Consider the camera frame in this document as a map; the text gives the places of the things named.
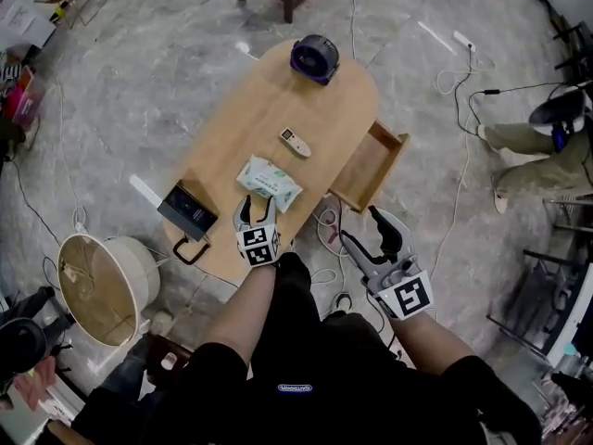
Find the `pink cloth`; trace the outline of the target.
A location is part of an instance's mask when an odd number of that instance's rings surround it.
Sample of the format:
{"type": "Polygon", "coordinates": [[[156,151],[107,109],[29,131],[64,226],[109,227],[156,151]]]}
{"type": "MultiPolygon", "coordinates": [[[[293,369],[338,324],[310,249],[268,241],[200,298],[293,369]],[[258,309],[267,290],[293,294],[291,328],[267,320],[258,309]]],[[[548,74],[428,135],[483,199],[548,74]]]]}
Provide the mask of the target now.
{"type": "Polygon", "coordinates": [[[16,391],[33,412],[40,401],[47,399],[47,388],[55,383],[56,358],[53,355],[47,356],[30,371],[17,375],[13,380],[16,391]]]}

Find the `person's left forearm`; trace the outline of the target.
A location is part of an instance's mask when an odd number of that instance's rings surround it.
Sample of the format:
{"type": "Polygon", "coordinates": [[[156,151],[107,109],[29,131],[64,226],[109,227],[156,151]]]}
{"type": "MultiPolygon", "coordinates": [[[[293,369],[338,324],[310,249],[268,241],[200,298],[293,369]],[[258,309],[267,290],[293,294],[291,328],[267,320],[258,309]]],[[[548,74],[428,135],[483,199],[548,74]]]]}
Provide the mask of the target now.
{"type": "Polygon", "coordinates": [[[234,350],[249,366],[271,306],[275,278],[272,264],[253,268],[209,326],[204,343],[234,350]]]}

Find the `black metal loop stand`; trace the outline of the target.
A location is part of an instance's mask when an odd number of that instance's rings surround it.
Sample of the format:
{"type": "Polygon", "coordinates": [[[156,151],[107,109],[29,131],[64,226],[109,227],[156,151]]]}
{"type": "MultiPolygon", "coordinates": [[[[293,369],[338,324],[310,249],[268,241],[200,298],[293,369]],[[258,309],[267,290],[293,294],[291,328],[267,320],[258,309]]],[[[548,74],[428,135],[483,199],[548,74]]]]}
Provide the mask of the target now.
{"type": "Polygon", "coordinates": [[[174,244],[172,253],[185,265],[195,265],[210,248],[211,244],[206,236],[195,240],[188,234],[183,234],[174,244]]]}

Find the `purple black desk fan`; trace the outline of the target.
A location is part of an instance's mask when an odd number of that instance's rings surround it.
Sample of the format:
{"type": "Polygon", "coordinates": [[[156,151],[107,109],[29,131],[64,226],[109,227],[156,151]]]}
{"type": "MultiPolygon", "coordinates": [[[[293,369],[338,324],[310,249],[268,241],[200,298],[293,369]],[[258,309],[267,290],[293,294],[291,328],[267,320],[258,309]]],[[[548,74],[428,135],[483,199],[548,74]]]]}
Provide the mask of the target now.
{"type": "Polygon", "coordinates": [[[328,38],[310,34],[297,40],[290,54],[290,66],[319,85],[327,86],[340,65],[337,47],[328,38]]]}

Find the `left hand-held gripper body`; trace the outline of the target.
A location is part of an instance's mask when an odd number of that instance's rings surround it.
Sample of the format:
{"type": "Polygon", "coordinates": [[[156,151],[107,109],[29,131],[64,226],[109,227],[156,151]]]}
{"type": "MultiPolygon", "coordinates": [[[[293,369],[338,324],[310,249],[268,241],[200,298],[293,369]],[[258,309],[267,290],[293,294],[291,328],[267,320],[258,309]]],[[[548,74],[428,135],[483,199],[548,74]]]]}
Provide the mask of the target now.
{"type": "Polygon", "coordinates": [[[237,248],[250,267],[274,264],[280,257],[280,235],[275,222],[235,226],[237,248]]]}

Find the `person's right forearm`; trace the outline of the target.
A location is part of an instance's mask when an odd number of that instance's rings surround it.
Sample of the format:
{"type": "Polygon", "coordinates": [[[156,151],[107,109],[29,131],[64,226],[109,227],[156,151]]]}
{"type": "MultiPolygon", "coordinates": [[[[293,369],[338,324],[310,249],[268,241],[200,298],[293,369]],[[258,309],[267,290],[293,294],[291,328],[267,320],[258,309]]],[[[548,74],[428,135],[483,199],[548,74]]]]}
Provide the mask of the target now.
{"type": "Polygon", "coordinates": [[[424,373],[442,375],[455,362],[474,356],[464,341],[425,312],[389,323],[414,366],[424,373]]]}

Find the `white wet wipes packet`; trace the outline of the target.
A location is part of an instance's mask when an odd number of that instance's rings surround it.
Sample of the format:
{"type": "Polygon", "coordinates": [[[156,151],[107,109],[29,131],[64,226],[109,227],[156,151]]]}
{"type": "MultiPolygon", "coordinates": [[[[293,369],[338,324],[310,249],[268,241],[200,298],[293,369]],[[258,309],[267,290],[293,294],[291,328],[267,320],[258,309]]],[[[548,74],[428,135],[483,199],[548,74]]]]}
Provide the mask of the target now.
{"type": "Polygon", "coordinates": [[[272,197],[275,200],[276,209],[281,213],[286,213],[302,192],[302,187],[285,171],[270,161],[254,155],[240,171],[236,181],[248,191],[265,198],[272,197]]]}

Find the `wooden coffee table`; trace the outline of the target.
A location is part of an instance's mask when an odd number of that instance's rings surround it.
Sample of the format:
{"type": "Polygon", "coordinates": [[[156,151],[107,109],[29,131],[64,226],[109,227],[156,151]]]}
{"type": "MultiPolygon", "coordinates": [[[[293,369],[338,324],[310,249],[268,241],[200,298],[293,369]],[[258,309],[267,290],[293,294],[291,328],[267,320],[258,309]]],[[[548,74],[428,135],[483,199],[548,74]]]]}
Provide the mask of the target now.
{"type": "Polygon", "coordinates": [[[291,69],[293,41],[269,49],[219,103],[173,182],[200,184],[219,213],[208,231],[211,248],[196,263],[205,273],[238,285],[249,267],[237,250],[233,213],[247,191],[236,181],[252,155],[290,175],[303,191],[279,214],[286,247],[307,221],[378,115],[372,76],[349,57],[327,86],[291,69]],[[311,149],[302,158],[280,139],[290,128],[311,149]]]}

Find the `black metal rack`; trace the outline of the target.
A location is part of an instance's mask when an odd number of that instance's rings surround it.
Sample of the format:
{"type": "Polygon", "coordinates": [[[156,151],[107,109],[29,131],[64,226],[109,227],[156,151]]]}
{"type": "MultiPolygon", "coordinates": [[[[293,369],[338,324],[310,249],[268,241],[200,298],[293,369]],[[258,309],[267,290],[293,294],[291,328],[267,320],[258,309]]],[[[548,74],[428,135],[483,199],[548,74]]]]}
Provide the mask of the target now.
{"type": "Polygon", "coordinates": [[[564,255],[523,251],[525,270],[499,313],[486,319],[506,337],[556,367],[593,307],[593,196],[545,200],[556,210],[552,232],[565,235],[564,255]]]}

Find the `white remote control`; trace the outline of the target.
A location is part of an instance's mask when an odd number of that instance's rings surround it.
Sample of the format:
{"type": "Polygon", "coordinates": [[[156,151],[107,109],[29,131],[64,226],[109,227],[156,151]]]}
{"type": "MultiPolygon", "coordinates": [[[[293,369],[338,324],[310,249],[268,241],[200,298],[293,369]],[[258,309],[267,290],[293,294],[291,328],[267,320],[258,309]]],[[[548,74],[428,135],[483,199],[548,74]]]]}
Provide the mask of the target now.
{"type": "Polygon", "coordinates": [[[290,149],[302,158],[311,156],[311,149],[305,141],[297,136],[290,128],[285,128],[280,133],[280,139],[290,147],[290,149]]]}

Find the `wooden drawer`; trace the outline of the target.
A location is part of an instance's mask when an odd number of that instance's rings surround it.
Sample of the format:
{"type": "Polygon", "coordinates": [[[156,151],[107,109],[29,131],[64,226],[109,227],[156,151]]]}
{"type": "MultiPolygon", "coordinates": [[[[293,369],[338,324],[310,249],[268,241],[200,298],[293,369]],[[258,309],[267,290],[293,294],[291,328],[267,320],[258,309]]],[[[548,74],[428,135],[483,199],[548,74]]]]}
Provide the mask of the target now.
{"type": "Polygon", "coordinates": [[[392,134],[376,120],[333,181],[329,192],[362,214],[378,196],[409,140],[408,133],[392,134]]]}

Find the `brown clipboard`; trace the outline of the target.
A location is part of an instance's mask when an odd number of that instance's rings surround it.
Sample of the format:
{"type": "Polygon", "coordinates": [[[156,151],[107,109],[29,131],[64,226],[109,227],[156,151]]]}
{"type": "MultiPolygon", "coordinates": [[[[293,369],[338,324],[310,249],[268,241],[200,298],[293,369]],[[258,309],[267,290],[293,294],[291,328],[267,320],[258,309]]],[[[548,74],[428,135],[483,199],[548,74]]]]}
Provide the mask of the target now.
{"type": "Polygon", "coordinates": [[[192,351],[163,336],[153,336],[146,360],[150,384],[165,388],[188,363],[192,351]]]}

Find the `black box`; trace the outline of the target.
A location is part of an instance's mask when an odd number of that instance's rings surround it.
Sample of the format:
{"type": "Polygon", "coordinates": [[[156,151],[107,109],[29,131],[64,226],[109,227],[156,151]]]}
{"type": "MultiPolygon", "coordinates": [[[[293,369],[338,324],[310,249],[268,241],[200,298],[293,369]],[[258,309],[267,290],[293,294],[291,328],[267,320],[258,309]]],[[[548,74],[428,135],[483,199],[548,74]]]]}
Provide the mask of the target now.
{"type": "Polygon", "coordinates": [[[199,241],[219,219],[219,213],[201,185],[179,180],[160,201],[158,213],[186,235],[199,241]]]}

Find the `clear bin with pink contents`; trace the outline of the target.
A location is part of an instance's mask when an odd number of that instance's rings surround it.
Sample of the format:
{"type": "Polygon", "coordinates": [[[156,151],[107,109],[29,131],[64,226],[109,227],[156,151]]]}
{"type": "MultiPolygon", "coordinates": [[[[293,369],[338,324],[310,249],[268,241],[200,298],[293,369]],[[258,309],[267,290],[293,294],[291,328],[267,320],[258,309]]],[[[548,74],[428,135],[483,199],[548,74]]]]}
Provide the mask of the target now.
{"type": "Polygon", "coordinates": [[[2,114],[23,131],[28,132],[44,98],[45,81],[29,66],[19,67],[19,77],[16,77],[16,66],[13,66],[8,75],[11,78],[7,80],[9,87],[2,96],[2,114]]]}

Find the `person's black trousers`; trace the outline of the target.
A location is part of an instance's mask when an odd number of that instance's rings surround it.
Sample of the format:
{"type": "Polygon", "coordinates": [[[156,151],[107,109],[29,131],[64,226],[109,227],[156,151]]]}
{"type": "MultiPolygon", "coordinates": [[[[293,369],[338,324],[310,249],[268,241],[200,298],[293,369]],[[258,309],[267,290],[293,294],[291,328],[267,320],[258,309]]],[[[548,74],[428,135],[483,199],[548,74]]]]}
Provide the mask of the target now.
{"type": "Polygon", "coordinates": [[[310,291],[309,269],[294,252],[281,256],[271,306],[251,359],[255,375],[319,373],[323,368],[384,370],[401,366],[374,327],[359,313],[325,320],[310,291]]]}

